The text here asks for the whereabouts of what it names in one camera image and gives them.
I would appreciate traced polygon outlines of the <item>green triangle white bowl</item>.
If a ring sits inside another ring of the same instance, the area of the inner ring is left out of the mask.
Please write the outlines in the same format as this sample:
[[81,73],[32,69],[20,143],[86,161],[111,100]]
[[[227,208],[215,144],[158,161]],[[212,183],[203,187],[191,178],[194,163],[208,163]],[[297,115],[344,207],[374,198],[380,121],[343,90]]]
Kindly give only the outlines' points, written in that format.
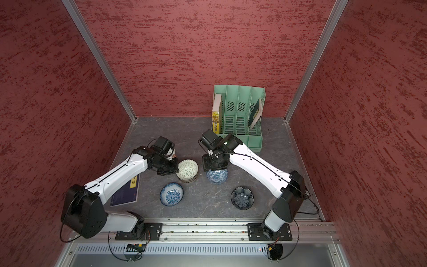
[[191,179],[198,174],[199,167],[194,160],[183,160],[178,165],[179,172],[176,173],[178,178]]

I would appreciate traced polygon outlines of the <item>pink striped bowl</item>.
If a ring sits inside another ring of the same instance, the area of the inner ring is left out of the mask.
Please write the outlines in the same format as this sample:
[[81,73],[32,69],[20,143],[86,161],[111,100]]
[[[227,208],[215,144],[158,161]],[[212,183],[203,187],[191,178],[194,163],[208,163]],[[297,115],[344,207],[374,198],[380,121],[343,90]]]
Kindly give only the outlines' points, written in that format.
[[190,183],[190,182],[194,182],[197,180],[197,175],[195,175],[194,177],[192,177],[191,179],[182,179],[179,178],[179,181],[183,182],[183,183]]

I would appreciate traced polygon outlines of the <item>dark petal pattern bowl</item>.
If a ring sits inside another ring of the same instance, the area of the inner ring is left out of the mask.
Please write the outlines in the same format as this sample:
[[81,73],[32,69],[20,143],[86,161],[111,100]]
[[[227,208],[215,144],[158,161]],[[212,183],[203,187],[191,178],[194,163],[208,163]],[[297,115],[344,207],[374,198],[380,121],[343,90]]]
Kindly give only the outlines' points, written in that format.
[[254,204],[254,196],[249,188],[236,187],[231,193],[231,203],[239,210],[248,210]]

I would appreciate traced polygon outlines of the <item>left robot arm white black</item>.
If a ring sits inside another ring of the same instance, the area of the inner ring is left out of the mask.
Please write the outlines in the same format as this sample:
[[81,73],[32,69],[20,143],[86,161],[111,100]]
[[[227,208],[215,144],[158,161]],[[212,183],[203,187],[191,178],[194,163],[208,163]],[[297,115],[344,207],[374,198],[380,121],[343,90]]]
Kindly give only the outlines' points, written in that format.
[[141,215],[132,211],[108,213],[104,205],[132,178],[146,170],[155,170],[160,176],[179,172],[174,146],[140,146],[103,176],[84,186],[71,186],[64,200],[62,226],[71,228],[85,239],[99,233],[120,232],[131,240],[141,240],[145,235],[144,218]]

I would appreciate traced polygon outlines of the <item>blue damask bowl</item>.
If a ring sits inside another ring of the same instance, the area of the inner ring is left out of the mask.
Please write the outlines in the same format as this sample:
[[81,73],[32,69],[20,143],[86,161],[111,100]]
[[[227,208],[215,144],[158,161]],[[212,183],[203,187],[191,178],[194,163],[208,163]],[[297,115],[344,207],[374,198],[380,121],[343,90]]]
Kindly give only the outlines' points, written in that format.
[[223,184],[228,179],[228,170],[209,170],[206,176],[213,184]]

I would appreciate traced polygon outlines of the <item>blue floral bowl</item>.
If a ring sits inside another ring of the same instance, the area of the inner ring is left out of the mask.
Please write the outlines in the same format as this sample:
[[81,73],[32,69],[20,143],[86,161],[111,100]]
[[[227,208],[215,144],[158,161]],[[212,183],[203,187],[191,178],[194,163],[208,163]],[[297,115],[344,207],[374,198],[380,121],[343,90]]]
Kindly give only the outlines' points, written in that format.
[[160,192],[160,201],[164,206],[175,206],[183,198],[183,187],[175,182],[165,185]]

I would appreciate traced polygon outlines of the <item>purple book yellow label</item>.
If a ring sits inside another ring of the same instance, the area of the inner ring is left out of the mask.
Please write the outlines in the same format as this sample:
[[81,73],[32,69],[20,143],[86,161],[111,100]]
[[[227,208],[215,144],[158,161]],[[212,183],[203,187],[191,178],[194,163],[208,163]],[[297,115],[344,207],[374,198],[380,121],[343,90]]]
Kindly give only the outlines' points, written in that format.
[[139,188],[140,174],[134,176],[124,186],[122,186],[117,192],[115,192],[111,198],[110,206],[120,206],[137,201],[138,188]]

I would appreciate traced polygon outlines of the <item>yellow white book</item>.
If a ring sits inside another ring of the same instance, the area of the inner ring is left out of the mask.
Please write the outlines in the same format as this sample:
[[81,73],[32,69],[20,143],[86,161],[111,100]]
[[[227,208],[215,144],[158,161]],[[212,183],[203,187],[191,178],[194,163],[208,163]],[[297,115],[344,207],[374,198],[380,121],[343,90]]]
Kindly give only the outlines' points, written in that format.
[[213,105],[212,105],[211,118],[212,118],[212,131],[216,134],[220,134],[221,132],[221,111],[222,111],[222,95],[215,94]]

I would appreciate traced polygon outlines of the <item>green plastic file organizer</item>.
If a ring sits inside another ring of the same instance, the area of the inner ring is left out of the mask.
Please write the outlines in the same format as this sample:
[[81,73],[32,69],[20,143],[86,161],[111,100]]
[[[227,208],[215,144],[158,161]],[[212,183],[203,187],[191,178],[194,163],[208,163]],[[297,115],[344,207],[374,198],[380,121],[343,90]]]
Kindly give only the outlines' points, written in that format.
[[233,134],[243,141],[252,151],[260,152],[263,137],[261,118],[253,129],[249,129],[249,116],[259,98],[265,102],[265,89],[262,87],[215,85],[214,93],[222,95],[221,132],[224,138]]

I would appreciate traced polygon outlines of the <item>dark green book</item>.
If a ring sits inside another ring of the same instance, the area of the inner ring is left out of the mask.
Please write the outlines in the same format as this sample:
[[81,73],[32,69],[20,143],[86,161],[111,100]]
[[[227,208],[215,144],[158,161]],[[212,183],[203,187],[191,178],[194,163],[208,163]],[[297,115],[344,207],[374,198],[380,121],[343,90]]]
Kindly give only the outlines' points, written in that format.
[[262,98],[259,98],[257,103],[254,105],[250,116],[249,116],[249,129],[253,129],[259,119],[262,117],[263,104]]

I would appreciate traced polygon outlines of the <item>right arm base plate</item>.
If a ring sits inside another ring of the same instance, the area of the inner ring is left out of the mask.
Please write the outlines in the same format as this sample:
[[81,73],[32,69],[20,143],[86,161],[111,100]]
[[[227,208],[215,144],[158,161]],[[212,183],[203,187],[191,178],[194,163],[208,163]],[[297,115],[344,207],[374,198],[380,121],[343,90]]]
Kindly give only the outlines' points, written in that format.
[[288,223],[284,223],[277,232],[272,231],[263,223],[249,223],[247,227],[250,241],[292,241]]

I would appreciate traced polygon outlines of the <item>aluminium rail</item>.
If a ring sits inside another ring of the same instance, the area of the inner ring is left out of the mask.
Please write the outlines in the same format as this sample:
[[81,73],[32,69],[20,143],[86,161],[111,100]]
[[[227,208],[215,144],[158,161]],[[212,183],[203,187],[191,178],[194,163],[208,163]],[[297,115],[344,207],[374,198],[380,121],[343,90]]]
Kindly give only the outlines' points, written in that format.
[[[79,238],[79,243],[250,243],[249,223],[261,223],[261,219],[147,219],[146,223],[162,223],[158,241],[119,241],[116,232],[99,233],[91,239]],[[341,238],[333,222],[318,219],[296,219],[291,222],[292,241],[278,241],[279,244],[340,244]]]

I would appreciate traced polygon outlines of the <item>left corner aluminium post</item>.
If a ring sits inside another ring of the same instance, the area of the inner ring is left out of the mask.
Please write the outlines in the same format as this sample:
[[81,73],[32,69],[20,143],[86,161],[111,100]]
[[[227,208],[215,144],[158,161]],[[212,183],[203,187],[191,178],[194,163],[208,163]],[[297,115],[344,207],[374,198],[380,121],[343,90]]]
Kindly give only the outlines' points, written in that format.
[[127,100],[124,92],[122,91],[118,80],[115,78],[113,71],[111,70],[107,60],[101,52],[93,34],[91,33],[87,23],[85,22],[77,4],[75,1],[71,0],[62,0],[66,11],[70,15],[72,21],[76,25],[79,33],[83,37],[87,46],[89,47],[91,53],[93,54],[95,60],[97,61],[99,67],[101,68],[104,76],[107,78],[110,86],[115,92],[117,98],[119,99],[122,107],[125,109],[127,115],[129,116],[131,123],[136,123],[137,116],[131,107],[129,101]]

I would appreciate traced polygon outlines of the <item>corner aluminium post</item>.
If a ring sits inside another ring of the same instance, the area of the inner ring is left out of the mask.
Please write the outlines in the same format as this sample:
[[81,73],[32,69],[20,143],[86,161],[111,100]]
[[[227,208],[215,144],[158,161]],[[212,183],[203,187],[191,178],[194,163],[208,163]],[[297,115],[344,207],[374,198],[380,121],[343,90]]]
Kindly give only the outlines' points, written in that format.
[[115,78],[113,71],[111,70],[107,60],[101,52],[93,34],[91,33],[87,23],[85,22],[77,4],[75,1],[71,0],[62,0],[66,11],[70,15],[72,21],[76,25],[79,33],[83,37],[87,46],[89,47],[91,53],[93,54],[95,60],[97,61],[99,67],[101,68],[104,76],[107,78],[110,86],[115,92],[117,98],[119,99],[122,107],[125,109],[127,115],[129,116],[131,123],[136,123],[137,116],[131,107],[129,101],[127,100],[124,92],[122,91],[118,80]]
[[348,4],[348,0],[336,0],[332,10],[330,12],[330,15],[327,19],[327,22],[322,30],[322,33],[319,37],[318,43],[316,44],[316,47],[314,49],[314,52],[310,58],[310,61],[308,63],[308,66],[302,76],[301,82],[294,94],[294,97],[290,103],[290,106],[286,112],[285,115],[285,123],[289,124],[291,121],[291,118],[296,111],[296,108],[298,106],[298,103],[300,102],[309,82],[314,74],[314,71],[330,41],[330,38],[341,18],[342,13],[344,12],[346,6]]

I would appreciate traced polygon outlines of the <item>right corner aluminium post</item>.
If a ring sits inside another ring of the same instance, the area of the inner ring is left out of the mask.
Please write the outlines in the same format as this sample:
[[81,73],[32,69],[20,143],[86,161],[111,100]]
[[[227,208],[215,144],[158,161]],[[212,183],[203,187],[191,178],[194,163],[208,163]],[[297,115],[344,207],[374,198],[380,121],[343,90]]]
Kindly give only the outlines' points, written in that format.
[[296,111],[296,108],[298,106],[298,103],[300,102],[309,82],[314,74],[314,71],[330,41],[330,38],[341,18],[342,13],[344,12],[346,6],[348,4],[348,0],[336,0],[332,10],[330,12],[330,15],[327,19],[327,22],[322,30],[322,33],[319,37],[318,43],[316,44],[316,47],[314,49],[314,52],[310,58],[310,61],[308,63],[308,66],[302,76],[301,82],[294,94],[294,97],[290,103],[290,106],[286,112],[285,115],[285,123],[289,124],[291,121],[291,118]]

